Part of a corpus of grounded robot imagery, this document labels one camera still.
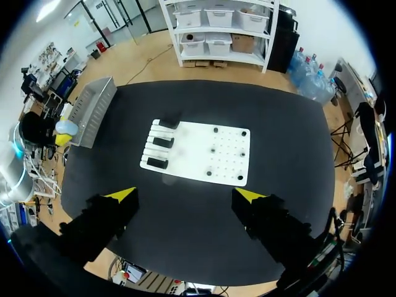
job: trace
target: black cabinet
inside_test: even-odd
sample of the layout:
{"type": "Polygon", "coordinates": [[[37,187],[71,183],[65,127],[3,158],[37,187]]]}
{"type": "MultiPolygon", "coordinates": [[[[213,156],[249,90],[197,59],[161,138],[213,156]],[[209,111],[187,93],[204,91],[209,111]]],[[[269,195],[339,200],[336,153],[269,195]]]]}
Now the black cabinet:
{"type": "Polygon", "coordinates": [[[286,73],[297,46],[299,38],[297,29],[298,23],[293,16],[286,11],[279,11],[277,31],[267,69],[286,73]]]}

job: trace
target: glass door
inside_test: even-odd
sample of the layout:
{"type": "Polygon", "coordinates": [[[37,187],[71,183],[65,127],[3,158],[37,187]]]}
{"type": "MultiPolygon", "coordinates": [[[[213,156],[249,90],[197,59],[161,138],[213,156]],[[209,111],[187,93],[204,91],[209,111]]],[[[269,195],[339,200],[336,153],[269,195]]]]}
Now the glass door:
{"type": "Polygon", "coordinates": [[[140,9],[135,0],[113,0],[113,3],[117,5],[118,12],[122,15],[126,29],[129,30],[130,34],[135,39],[136,43],[139,43],[141,38],[150,33],[147,26],[147,20],[140,12],[140,9]]]}
{"type": "MultiPolygon", "coordinates": [[[[137,5],[140,6],[141,11],[145,18],[147,19],[150,33],[167,30],[165,18],[163,16],[161,6],[158,0],[132,0],[136,1],[137,5]]],[[[175,5],[168,5],[168,12],[171,17],[172,25],[176,28],[176,17],[173,12],[176,10],[175,5]]]]}
{"type": "Polygon", "coordinates": [[[92,15],[92,19],[98,24],[111,45],[132,38],[130,31],[126,28],[126,21],[117,10],[113,1],[84,0],[84,4],[88,9],[88,13],[92,15]]]}
{"type": "Polygon", "coordinates": [[[65,16],[73,28],[73,35],[91,53],[97,43],[109,48],[132,38],[126,24],[112,1],[84,0],[77,3],[65,16]]]}

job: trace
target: white cylinder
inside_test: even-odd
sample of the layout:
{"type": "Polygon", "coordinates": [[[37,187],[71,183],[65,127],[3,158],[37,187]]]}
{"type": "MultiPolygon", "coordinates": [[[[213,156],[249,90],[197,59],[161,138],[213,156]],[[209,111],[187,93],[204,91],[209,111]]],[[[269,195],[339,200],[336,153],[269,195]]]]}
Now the white cylinder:
{"type": "Polygon", "coordinates": [[[7,190],[0,195],[0,208],[32,198],[33,180],[25,170],[23,158],[18,158],[10,142],[0,153],[0,174],[7,183],[7,190]]]}

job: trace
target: white shelf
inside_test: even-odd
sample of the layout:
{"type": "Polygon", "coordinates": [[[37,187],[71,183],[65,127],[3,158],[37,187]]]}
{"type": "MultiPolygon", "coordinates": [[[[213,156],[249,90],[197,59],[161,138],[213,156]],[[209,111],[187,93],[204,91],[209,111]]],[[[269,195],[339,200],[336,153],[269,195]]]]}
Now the white shelf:
{"type": "Polygon", "coordinates": [[[188,56],[185,54],[184,51],[181,53],[182,60],[219,60],[219,61],[231,61],[231,62],[241,62],[241,63],[248,63],[253,65],[264,65],[264,58],[263,56],[256,51],[252,54],[246,53],[237,53],[234,51],[230,51],[228,56],[211,56],[209,53],[209,49],[205,49],[205,53],[200,56],[188,56]]]}
{"type": "Polygon", "coordinates": [[[197,33],[197,32],[236,33],[236,34],[244,34],[244,35],[250,35],[250,36],[270,39],[270,35],[268,33],[258,33],[258,32],[245,31],[245,30],[241,29],[241,27],[238,24],[233,24],[233,26],[231,28],[211,27],[207,20],[202,20],[202,25],[200,27],[179,28],[179,26],[178,26],[174,30],[175,34],[197,33]]]}
{"type": "MultiPolygon", "coordinates": [[[[225,2],[230,3],[230,7],[239,7],[238,3],[250,3],[268,7],[272,10],[272,18],[270,19],[269,26],[271,30],[268,32],[249,32],[242,30],[237,22],[235,22],[236,18],[233,18],[233,26],[231,28],[224,27],[211,27],[205,14],[201,15],[202,25],[200,27],[191,27],[191,28],[173,28],[173,24],[171,21],[171,17],[169,15],[169,10],[167,9],[167,5],[169,4],[177,4],[182,2],[189,2],[194,0],[158,0],[162,9],[162,13],[165,18],[166,25],[168,27],[170,37],[172,40],[173,48],[178,59],[178,63],[180,67],[183,67],[183,61],[185,60],[219,60],[219,61],[231,61],[231,62],[241,62],[247,64],[253,64],[262,66],[261,73],[265,73],[267,70],[267,66],[270,60],[270,55],[273,47],[273,41],[275,38],[275,31],[277,28],[278,22],[278,12],[279,12],[279,0],[224,0],[225,2]],[[223,32],[223,33],[235,33],[242,35],[249,35],[254,37],[259,37],[260,39],[256,39],[259,43],[259,46],[256,48],[256,52],[253,54],[246,53],[235,53],[233,51],[230,52],[228,56],[211,56],[209,53],[209,49],[205,45],[205,53],[202,55],[188,56],[184,51],[181,51],[180,40],[181,36],[185,33],[206,33],[206,32],[223,32]],[[265,56],[263,57],[262,53],[258,50],[262,47],[262,44],[265,45],[265,56]]],[[[210,4],[208,2],[202,1],[203,5],[206,7],[210,4]]]]}
{"type": "MultiPolygon", "coordinates": [[[[165,4],[176,4],[176,3],[188,2],[188,1],[195,1],[195,0],[165,0],[164,2],[165,4]]],[[[257,5],[273,8],[273,4],[270,1],[262,1],[262,0],[229,0],[229,1],[245,2],[245,3],[257,4],[257,5]]]]}

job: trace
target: yellow object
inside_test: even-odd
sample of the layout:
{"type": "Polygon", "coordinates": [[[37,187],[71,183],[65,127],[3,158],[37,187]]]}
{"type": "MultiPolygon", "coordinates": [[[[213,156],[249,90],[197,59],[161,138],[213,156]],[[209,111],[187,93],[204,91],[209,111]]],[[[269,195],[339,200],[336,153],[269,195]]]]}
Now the yellow object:
{"type": "Polygon", "coordinates": [[[111,197],[114,199],[118,200],[118,203],[120,203],[126,196],[128,196],[136,187],[132,187],[130,189],[122,190],[117,193],[112,193],[109,195],[106,195],[105,197],[111,197]]]}
{"type": "Polygon", "coordinates": [[[257,198],[261,197],[266,197],[266,195],[258,194],[255,192],[247,191],[244,189],[241,189],[240,187],[235,188],[247,201],[249,201],[250,204],[252,204],[252,201],[257,198]]]}
{"type": "Polygon", "coordinates": [[[55,138],[55,144],[59,147],[67,144],[73,137],[69,134],[57,134],[55,138]]]}

